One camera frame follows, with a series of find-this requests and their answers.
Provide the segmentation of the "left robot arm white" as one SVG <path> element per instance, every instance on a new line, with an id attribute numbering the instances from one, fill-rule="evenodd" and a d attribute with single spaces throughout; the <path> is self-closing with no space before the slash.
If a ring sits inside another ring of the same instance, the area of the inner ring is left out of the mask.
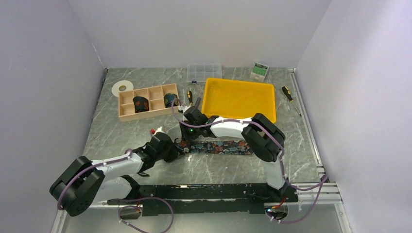
<path id="1" fill-rule="evenodd" d="M 51 185 L 49 193 L 57 200 L 59 210 L 78 216 L 90 205 L 106 200 L 121 199 L 135 203 L 140 196 L 140 185 L 132 174 L 152 168 L 157 161 L 173 162 L 184 152 L 163 132 L 156 132 L 151 140 L 123 155 L 103 160 L 76 158 Z"/>

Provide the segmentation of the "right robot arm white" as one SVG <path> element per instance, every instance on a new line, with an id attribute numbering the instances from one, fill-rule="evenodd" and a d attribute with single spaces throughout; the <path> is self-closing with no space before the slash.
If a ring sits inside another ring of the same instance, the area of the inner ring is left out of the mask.
<path id="1" fill-rule="evenodd" d="M 189 107 L 183 116 L 185 121 L 173 116 L 183 126 L 183 132 L 197 137 L 233 137 L 244 140 L 257 158 L 263 161 L 266 175 L 268 196 L 273 201 L 280 201 L 286 196 L 286 175 L 281 166 L 285 135 L 265 115 L 255 114 L 243 119 L 222 116 L 206 117 L 196 107 Z"/>

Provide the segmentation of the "navy floral necktie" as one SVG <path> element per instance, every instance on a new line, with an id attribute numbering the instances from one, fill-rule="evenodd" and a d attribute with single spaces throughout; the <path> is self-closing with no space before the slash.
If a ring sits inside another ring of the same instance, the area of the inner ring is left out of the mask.
<path id="1" fill-rule="evenodd" d="M 184 153 L 196 154 L 234 154 L 252 155 L 253 151 L 246 141 L 184 141 L 175 139 L 174 144 Z"/>

